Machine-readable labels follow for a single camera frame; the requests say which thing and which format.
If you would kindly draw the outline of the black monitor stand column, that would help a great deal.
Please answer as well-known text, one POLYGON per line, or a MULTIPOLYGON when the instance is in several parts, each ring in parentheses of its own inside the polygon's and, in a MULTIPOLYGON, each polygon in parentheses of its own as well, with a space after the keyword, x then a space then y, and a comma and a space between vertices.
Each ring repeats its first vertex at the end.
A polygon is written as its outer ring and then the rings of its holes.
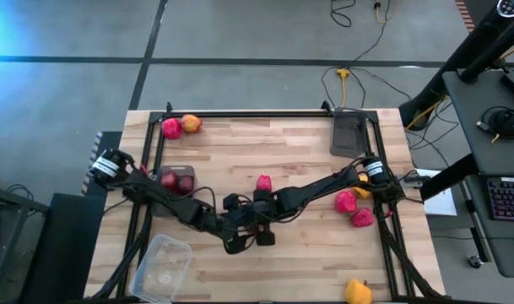
POLYGON ((465 40, 447 59, 430 82, 412 99, 399 107, 405 128, 423 129, 437 104, 446 97, 442 75, 467 68, 492 46, 497 46, 514 23, 514 0, 498 0, 486 16, 468 34, 465 40))

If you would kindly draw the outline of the dark red apple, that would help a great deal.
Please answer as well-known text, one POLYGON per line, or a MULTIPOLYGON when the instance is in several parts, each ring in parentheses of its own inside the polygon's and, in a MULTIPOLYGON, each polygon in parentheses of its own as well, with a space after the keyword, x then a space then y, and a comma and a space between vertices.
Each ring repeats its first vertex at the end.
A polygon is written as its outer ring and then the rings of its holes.
POLYGON ((180 176, 177 184, 178 192, 181 195, 189 194, 194 189, 194 179, 192 176, 180 176))
POLYGON ((177 188, 177 174, 175 171, 165 171, 161 174, 160 185, 164 188, 176 189, 177 188))

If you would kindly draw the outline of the black floor cabinet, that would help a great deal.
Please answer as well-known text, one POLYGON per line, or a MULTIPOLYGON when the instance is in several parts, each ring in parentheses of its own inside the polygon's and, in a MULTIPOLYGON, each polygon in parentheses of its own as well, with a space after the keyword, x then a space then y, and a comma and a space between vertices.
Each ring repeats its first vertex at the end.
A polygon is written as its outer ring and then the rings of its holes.
POLYGON ((73 304, 84 298, 105 200, 53 195, 19 304, 73 304))

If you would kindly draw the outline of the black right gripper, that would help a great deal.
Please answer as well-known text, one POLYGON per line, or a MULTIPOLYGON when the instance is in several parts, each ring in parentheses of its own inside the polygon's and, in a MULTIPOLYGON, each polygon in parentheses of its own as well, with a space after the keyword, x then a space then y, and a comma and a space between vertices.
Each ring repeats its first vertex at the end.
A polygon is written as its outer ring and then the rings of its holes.
POLYGON ((269 247, 275 244, 275 234, 271 232, 272 223, 280 223, 277 206, 273 203, 273 193, 267 189, 256 189, 253 192, 252 208, 254 221, 257 225, 258 233, 256 242, 260 247, 269 247))

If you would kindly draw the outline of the grey translucent plastic bin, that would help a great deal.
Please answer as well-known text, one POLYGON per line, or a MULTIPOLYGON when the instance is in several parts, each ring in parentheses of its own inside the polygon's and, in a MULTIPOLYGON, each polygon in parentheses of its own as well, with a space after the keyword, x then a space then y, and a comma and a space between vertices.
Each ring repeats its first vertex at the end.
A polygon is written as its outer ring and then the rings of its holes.
MULTIPOLYGON (((195 174, 195 171, 194 171, 194 168, 192 166, 161 166, 158 170, 158 173, 157 173, 157 178, 156 180, 158 182, 160 182, 160 177, 161 177, 161 174, 165 171, 175 171, 176 174, 177 174, 177 181, 178 181, 178 178, 180 176, 192 176, 193 179, 194 179, 194 188, 196 187, 197 185, 197 181, 196 181, 196 174, 195 174)), ((178 192, 178 189, 169 189, 169 188, 166 188, 167 190, 170 190, 172 191, 173 193, 176 193, 176 194, 179 194, 181 195, 179 192, 178 192)))
POLYGON ((367 150, 366 115, 362 111, 346 111, 338 108, 333 112, 330 154, 354 159, 367 150))

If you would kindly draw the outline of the dark grey desk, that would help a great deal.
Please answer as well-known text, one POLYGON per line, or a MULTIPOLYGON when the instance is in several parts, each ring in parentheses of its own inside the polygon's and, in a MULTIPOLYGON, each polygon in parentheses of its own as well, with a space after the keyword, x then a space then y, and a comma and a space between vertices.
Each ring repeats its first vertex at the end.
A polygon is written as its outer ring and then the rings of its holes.
POLYGON ((488 208, 487 176, 514 176, 514 139, 496 139, 487 129, 498 111, 514 110, 514 94, 500 71, 484 72, 473 84, 456 73, 444 76, 446 88, 470 148, 471 167, 461 175, 500 274, 514 278, 514 221, 494 220, 488 208))

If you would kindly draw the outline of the bright red apple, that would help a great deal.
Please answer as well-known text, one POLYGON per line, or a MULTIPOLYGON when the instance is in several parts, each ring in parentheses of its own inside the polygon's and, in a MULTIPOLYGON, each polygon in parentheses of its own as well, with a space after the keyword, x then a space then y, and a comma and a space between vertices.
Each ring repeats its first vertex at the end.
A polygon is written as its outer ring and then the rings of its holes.
POLYGON ((179 139, 182 134, 181 123, 176 118, 167 118, 161 123, 161 131, 167 139, 179 139))

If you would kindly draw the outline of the black backlit keyboard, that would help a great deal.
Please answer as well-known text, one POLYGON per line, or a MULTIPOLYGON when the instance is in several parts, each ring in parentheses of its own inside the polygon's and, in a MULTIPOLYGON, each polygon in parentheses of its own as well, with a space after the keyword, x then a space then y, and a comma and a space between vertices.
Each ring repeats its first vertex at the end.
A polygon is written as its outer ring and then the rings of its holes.
POLYGON ((486 187, 491 218, 514 221, 514 176, 487 176, 486 187))

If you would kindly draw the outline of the yellow-orange apple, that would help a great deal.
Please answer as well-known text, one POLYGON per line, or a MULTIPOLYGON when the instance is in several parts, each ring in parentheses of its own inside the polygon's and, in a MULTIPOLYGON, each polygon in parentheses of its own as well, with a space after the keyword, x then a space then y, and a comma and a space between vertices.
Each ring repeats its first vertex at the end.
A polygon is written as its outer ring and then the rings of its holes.
POLYGON ((185 133, 198 133, 202 124, 202 120, 192 114, 186 114, 181 118, 181 128, 185 133))

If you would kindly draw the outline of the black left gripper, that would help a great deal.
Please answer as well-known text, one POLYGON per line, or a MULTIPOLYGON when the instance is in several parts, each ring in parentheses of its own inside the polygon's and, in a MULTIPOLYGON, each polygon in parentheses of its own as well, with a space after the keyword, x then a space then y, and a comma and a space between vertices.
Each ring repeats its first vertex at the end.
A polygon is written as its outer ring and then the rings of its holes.
POLYGON ((239 205, 239 195, 231 193, 223 199, 224 211, 216 214, 217 237, 225 241, 224 249, 228 254, 244 252, 247 239, 256 236, 255 209, 239 205))

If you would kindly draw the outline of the clear plastic bin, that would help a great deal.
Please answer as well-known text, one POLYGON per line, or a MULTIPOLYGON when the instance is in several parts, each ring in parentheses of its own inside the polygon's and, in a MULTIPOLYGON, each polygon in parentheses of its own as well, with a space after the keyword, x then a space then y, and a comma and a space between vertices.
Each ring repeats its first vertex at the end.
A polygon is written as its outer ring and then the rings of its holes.
POLYGON ((129 293, 154 304, 171 304, 190 268, 193 254, 185 242, 156 235, 129 285, 129 293))

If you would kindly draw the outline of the yellow bell pepper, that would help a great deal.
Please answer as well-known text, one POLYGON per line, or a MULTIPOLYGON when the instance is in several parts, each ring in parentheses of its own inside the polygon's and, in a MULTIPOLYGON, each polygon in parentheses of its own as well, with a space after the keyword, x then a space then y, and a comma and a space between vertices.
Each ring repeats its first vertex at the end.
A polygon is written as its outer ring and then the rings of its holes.
MULTIPOLYGON (((359 174, 359 179, 362 182, 368 182, 369 181, 369 177, 364 172, 359 174)), ((360 187, 352 187, 351 191, 355 194, 355 196, 357 198, 368 199, 368 198, 371 197, 371 192, 370 191, 367 191, 367 190, 365 190, 363 188, 360 188, 360 187)))
POLYGON ((350 280, 345 289, 345 301, 347 304, 371 304, 372 291, 358 280, 350 280))

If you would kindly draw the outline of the white paper sheet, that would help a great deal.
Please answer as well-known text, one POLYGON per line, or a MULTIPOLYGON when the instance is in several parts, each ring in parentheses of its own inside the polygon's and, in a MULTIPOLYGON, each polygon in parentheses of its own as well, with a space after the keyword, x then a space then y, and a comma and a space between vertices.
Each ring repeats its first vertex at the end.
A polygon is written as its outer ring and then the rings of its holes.
MULTIPOLYGON (((410 187, 421 189, 423 182, 438 175, 440 171, 428 169, 415 169, 403 181, 410 187)), ((456 206, 450 188, 425 200, 424 210, 426 215, 457 216, 456 206)))

